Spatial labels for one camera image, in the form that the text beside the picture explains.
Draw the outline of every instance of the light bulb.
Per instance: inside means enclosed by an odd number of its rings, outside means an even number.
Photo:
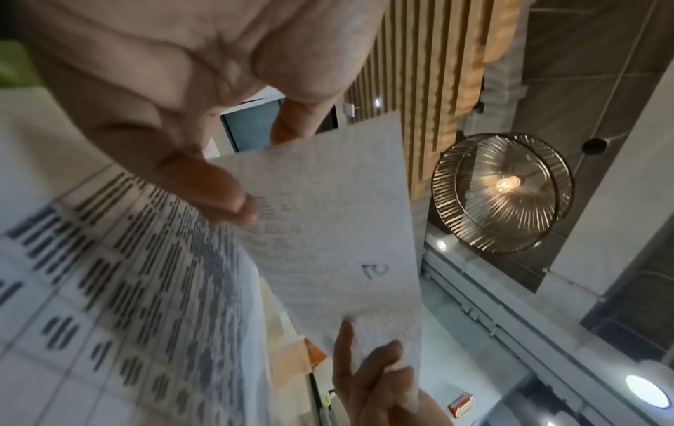
[[[638,375],[629,375],[625,378],[627,386],[636,396],[646,401],[648,404],[658,408],[668,408],[672,405],[667,394],[650,382]]]
[[[496,183],[496,191],[507,194],[519,186],[520,186],[520,178],[518,178],[517,176],[510,176],[509,178],[498,180],[498,182]]]

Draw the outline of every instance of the hand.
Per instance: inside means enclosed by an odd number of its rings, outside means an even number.
[[[421,389],[417,413],[400,406],[414,384],[414,371],[408,367],[383,372],[402,357],[400,342],[374,350],[355,375],[351,374],[352,343],[353,327],[344,321],[335,342],[332,381],[352,426],[451,426],[449,416]]]
[[[405,393],[414,385],[411,367],[384,373],[384,368],[399,361],[402,345],[397,340],[375,349],[351,374],[353,327],[344,321],[335,342],[332,382],[346,408],[352,426],[388,426],[394,407],[404,402]]]
[[[219,112],[286,96],[279,144],[313,135],[372,47],[385,0],[19,0],[22,38],[82,133],[211,222],[255,219],[201,155]]]

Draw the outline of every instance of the wooden slat ceiling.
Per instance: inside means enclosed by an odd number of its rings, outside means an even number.
[[[391,0],[345,101],[359,107],[355,121],[400,112],[412,199],[428,192],[440,154],[479,100],[485,63],[508,50],[519,10],[520,0]]]

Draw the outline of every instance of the grid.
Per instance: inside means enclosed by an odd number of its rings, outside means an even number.
[[[117,165],[0,237],[15,426],[246,423],[239,245]]]

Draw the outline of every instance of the white paper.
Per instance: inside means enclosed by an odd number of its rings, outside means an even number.
[[[0,91],[0,418],[269,425],[258,271],[41,89]]]
[[[399,367],[418,377],[421,296],[398,115],[213,163],[258,202],[257,223],[238,236],[298,331],[333,354],[350,318],[354,372],[398,339]]]

